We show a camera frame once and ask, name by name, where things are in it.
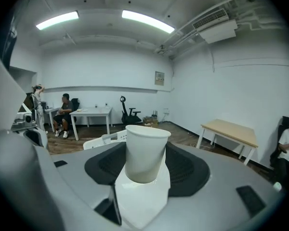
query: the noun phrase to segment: air conditioner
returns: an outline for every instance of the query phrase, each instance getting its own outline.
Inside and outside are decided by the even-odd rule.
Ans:
[[[229,16],[227,15],[224,9],[220,9],[214,11],[205,17],[202,17],[195,23],[193,23],[193,27],[198,31],[202,31],[206,28],[209,28],[213,25],[219,24],[221,22],[229,21]]]
[[[193,26],[208,44],[236,36],[236,20],[229,20],[224,9],[201,18]]]

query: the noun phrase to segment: black chair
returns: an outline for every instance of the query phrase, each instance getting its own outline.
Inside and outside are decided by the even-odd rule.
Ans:
[[[73,98],[73,99],[71,100],[71,102],[73,103],[73,110],[74,110],[74,111],[78,110],[78,108],[79,108],[78,98]],[[72,125],[72,123],[68,124],[68,130],[73,130],[73,125]]]
[[[279,139],[281,137],[281,135],[283,134],[283,132],[289,128],[289,117],[283,116],[282,118],[282,122],[281,124],[278,126],[278,132],[277,132],[277,145],[276,145],[276,149],[275,151],[270,155],[270,166],[271,167],[275,167],[275,162],[278,159],[278,156],[282,153],[286,151],[283,151],[281,148],[279,148]],[[275,181],[275,176],[276,173],[273,171],[271,177],[270,177],[270,181],[274,182]]]
[[[133,111],[136,108],[130,108],[130,114],[127,114],[126,108],[125,108],[125,104],[124,102],[126,101],[126,98],[121,96],[120,101],[122,103],[123,106],[123,115],[122,115],[122,123],[126,124],[126,125],[132,125],[132,124],[136,124],[136,123],[140,123],[141,119],[137,116],[138,113],[141,113],[141,111]]]

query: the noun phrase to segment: shorts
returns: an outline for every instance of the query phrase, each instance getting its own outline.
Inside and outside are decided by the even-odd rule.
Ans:
[[[62,124],[62,120],[64,119],[67,121],[68,124],[72,123],[72,117],[69,114],[64,114],[64,115],[56,115],[53,118],[58,124]]]

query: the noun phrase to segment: power outlet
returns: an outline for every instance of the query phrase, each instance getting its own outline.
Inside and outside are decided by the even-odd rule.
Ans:
[[[169,108],[164,108],[163,113],[168,115],[170,113]]]

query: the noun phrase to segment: person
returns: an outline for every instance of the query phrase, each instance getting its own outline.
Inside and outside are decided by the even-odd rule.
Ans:
[[[276,172],[276,180],[289,189],[289,129],[286,129],[278,142],[280,154],[275,162],[274,170]]]
[[[44,111],[41,105],[40,95],[44,91],[44,89],[45,87],[43,87],[41,84],[37,84],[36,86],[33,87],[33,94],[32,94],[34,109],[36,110],[37,113],[36,124],[38,128],[40,128],[43,131],[45,131],[44,127],[45,122],[44,122]]]
[[[68,124],[71,124],[72,118],[70,113],[74,111],[73,103],[69,100],[69,95],[67,93],[63,94],[62,96],[63,105],[59,110],[59,114],[53,118],[53,125],[56,129],[55,136],[58,137],[61,133],[59,129],[59,123],[62,124],[64,134],[63,138],[68,137]]]

